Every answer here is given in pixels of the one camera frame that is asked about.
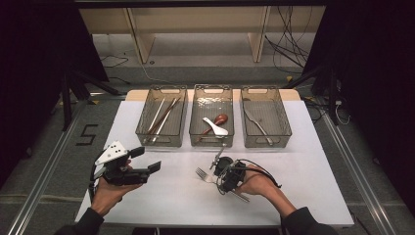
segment person's left hand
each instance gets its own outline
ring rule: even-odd
[[[143,184],[116,186],[109,184],[103,177],[100,177],[97,191],[92,200],[91,209],[100,216],[104,216],[110,212],[110,209],[113,208],[126,193],[137,189],[142,185]]]

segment metal fork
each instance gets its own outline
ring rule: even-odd
[[[216,181],[213,179],[213,177],[206,173],[204,170],[200,169],[199,167],[196,169],[196,173],[199,175],[199,177],[206,183],[214,183],[216,184]],[[250,198],[241,195],[241,194],[237,194],[235,193],[235,191],[229,191],[231,192],[234,196],[236,196],[237,198],[241,199],[242,201],[248,203],[250,201]]]

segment white spoon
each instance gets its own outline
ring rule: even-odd
[[[215,125],[209,118],[204,117],[203,120],[211,126],[211,129],[215,135],[228,135],[228,131],[226,129]]]

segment sleeve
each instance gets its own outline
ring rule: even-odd
[[[91,235],[97,234],[104,219],[94,210],[88,208],[76,225],[60,228],[56,235]]]
[[[291,235],[338,234],[333,227],[318,223],[308,208],[301,208],[294,211],[283,219],[282,225],[287,228]]]

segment white tabletop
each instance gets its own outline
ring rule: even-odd
[[[128,149],[140,146],[135,129],[144,102],[121,102],[106,146],[119,140]],[[308,207],[318,222],[349,227],[353,221],[327,162],[303,101],[284,101],[293,135],[286,148],[246,149],[240,106],[234,104],[235,136],[232,148],[221,156],[248,159],[266,168],[282,184],[282,190],[297,207]],[[190,144],[189,103],[181,148],[155,149],[132,160],[132,166],[147,167],[161,161],[161,170],[147,184],[128,193],[109,214],[106,223],[158,227],[269,227],[280,225],[278,212],[261,196],[245,203],[231,194],[220,195],[214,184],[204,183],[195,170],[205,171],[219,148],[197,148]],[[84,200],[75,221],[79,221],[90,199]]]

